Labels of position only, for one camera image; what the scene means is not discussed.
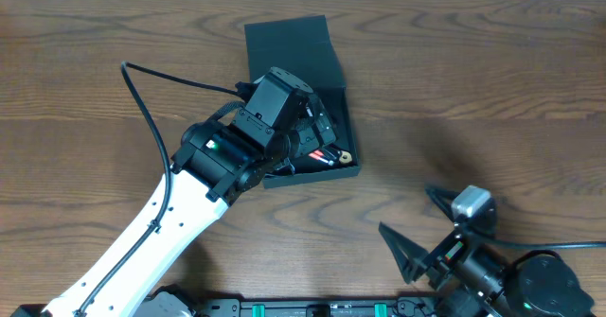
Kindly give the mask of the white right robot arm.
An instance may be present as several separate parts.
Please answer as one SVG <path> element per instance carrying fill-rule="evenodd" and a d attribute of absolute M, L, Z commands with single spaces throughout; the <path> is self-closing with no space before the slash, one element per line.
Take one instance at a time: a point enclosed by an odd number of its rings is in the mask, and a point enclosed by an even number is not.
<path fill-rule="evenodd" d="M 440 296 L 432 316 L 591 317 L 594 299 L 553 251 L 530 251 L 513 262 L 453 231 L 431 252 L 384 223 L 379 233 L 405 283 L 422 276 Z"/>

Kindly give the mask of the black box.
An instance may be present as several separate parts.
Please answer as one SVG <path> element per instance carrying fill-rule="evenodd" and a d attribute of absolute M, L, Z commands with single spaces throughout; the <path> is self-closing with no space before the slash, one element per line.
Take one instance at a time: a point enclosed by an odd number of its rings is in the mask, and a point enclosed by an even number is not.
<path fill-rule="evenodd" d="M 326 17 L 313 16 L 248 24 L 244 27 L 251 80 L 259 79 L 270 67 L 292 72 L 311 86 L 321 98 L 334 125 L 336 140 L 322 149 L 323 157 L 339 151 L 348 161 L 332 166 L 304 155 L 263 179 L 266 188 L 302 185 L 354 177 L 359 174 L 357 136 L 346 97 L 347 83 L 330 41 Z"/>

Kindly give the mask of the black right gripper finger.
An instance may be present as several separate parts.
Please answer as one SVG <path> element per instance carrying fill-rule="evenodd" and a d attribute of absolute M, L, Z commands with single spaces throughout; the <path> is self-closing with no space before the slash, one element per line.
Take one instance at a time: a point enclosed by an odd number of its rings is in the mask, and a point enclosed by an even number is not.
<path fill-rule="evenodd" d="M 440 209 L 450 221 L 455 221 L 451 203 L 459 195 L 459 193 L 431 185 L 427 185 L 424 190 L 431 202 L 436 205 L 437 208 Z"/>
<path fill-rule="evenodd" d="M 383 222 L 379 224 L 378 230 L 394 256 L 406 284 L 416 282 L 427 272 L 425 258 L 429 253 L 424 248 Z"/>

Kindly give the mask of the black handled claw hammer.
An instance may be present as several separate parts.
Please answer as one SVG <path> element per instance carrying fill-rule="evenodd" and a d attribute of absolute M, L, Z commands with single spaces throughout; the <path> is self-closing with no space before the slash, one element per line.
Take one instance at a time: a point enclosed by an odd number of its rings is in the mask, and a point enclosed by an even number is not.
<path fill-rule="evenodd" d="M 328 166 L 335 166 L 340 163 L 340 157 L 328 151 L 315 150 L 310 152 L 308 156 Z"/>

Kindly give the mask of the orange scraper wooden handle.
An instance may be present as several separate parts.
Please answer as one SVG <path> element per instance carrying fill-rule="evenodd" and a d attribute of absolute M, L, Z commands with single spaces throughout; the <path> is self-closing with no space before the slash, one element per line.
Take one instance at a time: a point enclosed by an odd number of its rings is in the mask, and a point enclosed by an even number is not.
<path fill-rule="evenodd" d="M 351 154 L 348 151 L 346 151 L 346 150 L 340 150 L 339 151 L 338 161 L 342 165 L 350 164 L 352 162 L 352 156 L 351 156 Z"/>

